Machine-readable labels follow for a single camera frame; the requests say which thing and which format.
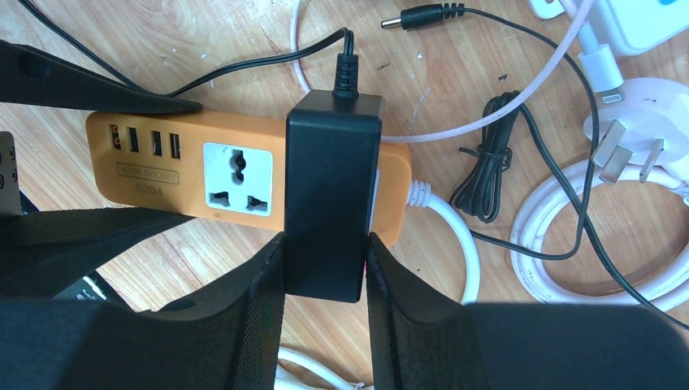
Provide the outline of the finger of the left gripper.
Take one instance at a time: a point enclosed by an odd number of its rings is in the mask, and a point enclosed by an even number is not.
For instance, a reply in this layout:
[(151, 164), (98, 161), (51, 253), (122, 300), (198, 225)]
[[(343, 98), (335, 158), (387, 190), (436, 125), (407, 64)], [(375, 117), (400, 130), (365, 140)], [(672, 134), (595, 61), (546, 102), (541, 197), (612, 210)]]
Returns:
[(84, 111), (184, 114), (202, 104), (116, 83), (29, 45), (1, 41), (1, 101)]
[(52, 298), (134, 245), (189, 220), (145, 208), (3, 217), (1, 296)]

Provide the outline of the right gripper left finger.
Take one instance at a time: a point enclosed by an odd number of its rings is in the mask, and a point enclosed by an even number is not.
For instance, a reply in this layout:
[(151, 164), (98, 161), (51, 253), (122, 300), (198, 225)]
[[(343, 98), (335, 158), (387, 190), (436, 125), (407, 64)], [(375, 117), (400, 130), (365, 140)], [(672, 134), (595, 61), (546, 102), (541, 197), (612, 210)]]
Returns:
[(4, 299), (4, 389), (271, 389), (284, 312), (283, 240), (157, 311)]

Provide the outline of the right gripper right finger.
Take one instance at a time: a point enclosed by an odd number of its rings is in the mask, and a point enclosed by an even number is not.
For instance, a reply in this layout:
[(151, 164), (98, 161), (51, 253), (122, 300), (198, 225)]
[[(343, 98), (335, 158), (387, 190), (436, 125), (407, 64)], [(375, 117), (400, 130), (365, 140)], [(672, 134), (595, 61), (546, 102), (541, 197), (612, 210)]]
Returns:
[(685, 389), (688, 348), (633, 305), (459, 304), (376, 236), (366, 263), (378, 389)]

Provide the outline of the orange power strip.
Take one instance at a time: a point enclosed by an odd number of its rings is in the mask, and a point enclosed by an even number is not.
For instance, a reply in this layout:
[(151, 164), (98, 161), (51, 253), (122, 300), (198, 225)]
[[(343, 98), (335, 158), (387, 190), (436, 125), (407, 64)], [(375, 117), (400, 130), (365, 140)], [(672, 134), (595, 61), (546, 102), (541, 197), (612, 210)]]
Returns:
[[(108, 200), (284, 232), (286, 119), (94, 112), (85, 130)], [(400, 235), (411, 182), (407, 145), (381, 144), (370, 232), (386, 245)]]

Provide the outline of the black power adapter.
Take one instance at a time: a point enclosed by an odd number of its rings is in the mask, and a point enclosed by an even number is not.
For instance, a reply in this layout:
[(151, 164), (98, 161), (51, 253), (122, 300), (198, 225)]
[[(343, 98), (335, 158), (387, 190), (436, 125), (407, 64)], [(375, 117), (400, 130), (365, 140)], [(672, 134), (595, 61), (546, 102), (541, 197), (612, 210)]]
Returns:
[(286, 119), (286, 293), (356, 303), (369, 246), (384, 100), (358, 91), (354, 35), (343, 29), (331, 90)]

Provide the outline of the long white power strip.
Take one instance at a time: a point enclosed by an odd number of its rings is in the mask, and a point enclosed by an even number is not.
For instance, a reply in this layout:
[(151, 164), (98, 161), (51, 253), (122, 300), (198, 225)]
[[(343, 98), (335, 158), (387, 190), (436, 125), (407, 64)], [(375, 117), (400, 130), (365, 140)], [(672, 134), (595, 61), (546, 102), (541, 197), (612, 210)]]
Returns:
[(594, 1), (587, 20), (614, 55), (636, 56), (688, 29), (688, 0)]

